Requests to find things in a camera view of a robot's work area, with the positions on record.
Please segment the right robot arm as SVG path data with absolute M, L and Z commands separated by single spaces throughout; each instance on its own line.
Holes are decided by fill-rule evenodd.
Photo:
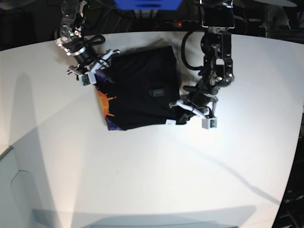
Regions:
M 62 20 L 59 31 L 55 35 L 55 43 L 72 56 L 76 66 L 69 66 L 66 74 L 74 74 L 77 81 L 83 85 L 96 84 L 95 76 L 101 72 L 112 81 L 111 57 L 120 54 L 119 50 L 107 50 L 105 54 L 98 54 L 94 46 L 102 45 L 106 39 L 97 34 L 90 39 L 85 38 L 86 30 L 85 9 L 89 7 L 86 0 L 65 0 L 61 6 Z

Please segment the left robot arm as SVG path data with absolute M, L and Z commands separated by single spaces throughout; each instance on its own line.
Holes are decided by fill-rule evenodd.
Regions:
M 217 127 L 215 116 L 217 94 L 221 88 L 231 85 L 235 79 L 231 33 L 229 33 L 229 29 L 235 27 L 233 1 L 196 0 L 193 4 L 198 8 L 200 24 L 193 26 L 183 37 L 181 59 L 187 69 L 198 71 L 201 79 L 195 86 L 185 85 L 183 89 L 187 91 L 187 94 L 171 103 L 170 107 L 181 110 L 178 123 L 184 124 L 190 118 L 197 116 L 202 120 L 204 129 L 211 129 Z M 186 60 L 186 42 L 188 37 L 200 28 L 204 30 L 200 41 L 204 54 L 203 65 L 192 66 Z

